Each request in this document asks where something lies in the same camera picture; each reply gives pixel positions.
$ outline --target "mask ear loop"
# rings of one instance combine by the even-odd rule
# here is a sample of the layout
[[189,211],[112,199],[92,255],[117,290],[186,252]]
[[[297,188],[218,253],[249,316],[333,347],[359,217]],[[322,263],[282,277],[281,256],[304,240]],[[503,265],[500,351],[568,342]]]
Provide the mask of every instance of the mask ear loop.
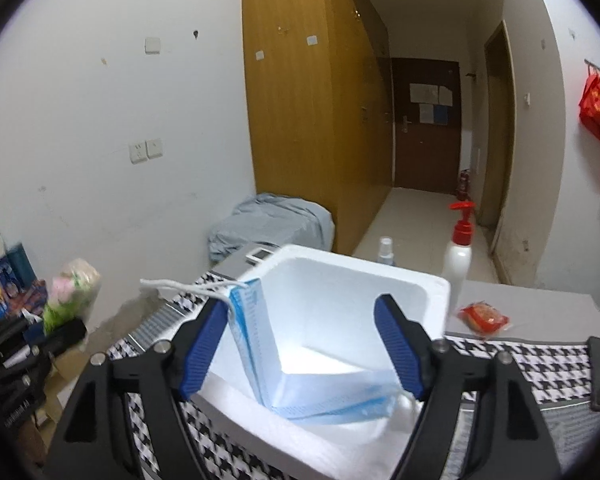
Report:
[[173,280],[140,280],[140,286],[142,288],[168,288],[170,290],[177,290],[178,292],[184,292],[186,294],[214,298],[215,300],[220,300],[224,303],[227,303],[229,298],[227,298],[224,294],[215,291],[214,289],[224,286],[239,286],[241,288],[249,288],[249,285],[243,282],[219,282],[205,283],[204,285],[186,285],[184,283],[174,282]]

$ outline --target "brown door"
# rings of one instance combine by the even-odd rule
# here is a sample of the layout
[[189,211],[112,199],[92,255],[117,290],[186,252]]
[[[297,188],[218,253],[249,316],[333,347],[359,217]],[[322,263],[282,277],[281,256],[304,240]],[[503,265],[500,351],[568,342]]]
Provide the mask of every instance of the brown door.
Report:
[[485,47],[489,88],[487,168],[478,224],[493,237],[509,190],[513,160],[515,93],[509,45],[501,24]]
[[[453,61],[407,58],[393,58],[392,65],[395,187],[453,194],[458,184],[462,132],[460,66]],[[423,87],[412,89],[412,84],[437,86],[439,95],[440,87],[448,89],[451,101],[445,90],[442,102],[452,106],[432,103],[432,92],[427,94],[424,89],[426,95],[422,97],[418,94]]]

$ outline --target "paper notice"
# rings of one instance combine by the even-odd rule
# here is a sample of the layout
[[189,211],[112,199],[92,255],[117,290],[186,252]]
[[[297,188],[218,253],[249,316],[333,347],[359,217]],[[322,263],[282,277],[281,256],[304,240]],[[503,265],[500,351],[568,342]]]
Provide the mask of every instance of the paper notice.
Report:
[[454,105],[454,93],[449,90],[446,86],[440,87],[440,92],[438,93],[438,98],[440,99],[440,104],[445,106],[453,106]]
[[433,120],[440,126],[447,126],[449,124],[449,108],[443,105],[434,105]]
[[434,124],[433,105],[420,104],[420,124]]
[[438,104],[438,86],[411,83],[409,85],[412,103]]

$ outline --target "white wall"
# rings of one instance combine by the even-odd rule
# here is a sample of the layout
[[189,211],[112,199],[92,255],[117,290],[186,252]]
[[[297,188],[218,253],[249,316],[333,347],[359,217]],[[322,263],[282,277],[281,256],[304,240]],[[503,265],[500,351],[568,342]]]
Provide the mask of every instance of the white wall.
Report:
[[600,29],[579,0],[545,0],[554,24],[566,99],[564,171],[539,286],[592,294],[600,305],[600,142],[580,124],[588,72],[600,65]]
[[476,74],[476,79],[472,82],[474,142],[471,161],[471,197],[478,207],[482,201],[489,135],[489,91],[484,45],[502,21],[503,6],[504,0],[480,0],[475,15],[469,20],[467,26],[471,72]]
[[[565,104],[562,70],[552,23],[544,0],[502,0],[502,18],[509,35],[516,93],[516,133],[509,194],[496,253],[515,285],[533,286],[536,270],[554,220],[564,158]],[[482,155],[473,187],[481,195],[486,166],[488,104],[484,45],[494,32],[497,13],[490,2],[472,30],[478,111],[476,146]],[[531,106],[524,95],[531,95]]]
[[457,61],[462,93],[462,145],[459,171],[469,168],[472,150],[472,72],[466,25],[439,16],[406,18],[387,24],[392,57]]
[[[163,158],[133,166],[156,137]],[[4,30],[0,230],[39,276],[101,272],[90,328],[140,277],[208,269],[208,229],[253,191],[241,0],[27,0]]]

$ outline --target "white pump bottle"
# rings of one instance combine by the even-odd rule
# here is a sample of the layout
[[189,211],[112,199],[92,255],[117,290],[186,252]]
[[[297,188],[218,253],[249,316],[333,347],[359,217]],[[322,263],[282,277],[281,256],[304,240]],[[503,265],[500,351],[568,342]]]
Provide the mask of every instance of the white pump bottle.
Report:
[[458,306],[458,296],[471,266],[474,226],[469,222],[469,218],[474,207],[473,202],[458,202],[450,206],[450,209],[462,212],[462,219],[456,224],[451,241],[446,246],[445,264],[442,269],[442,277],[451,284],[449,315]]

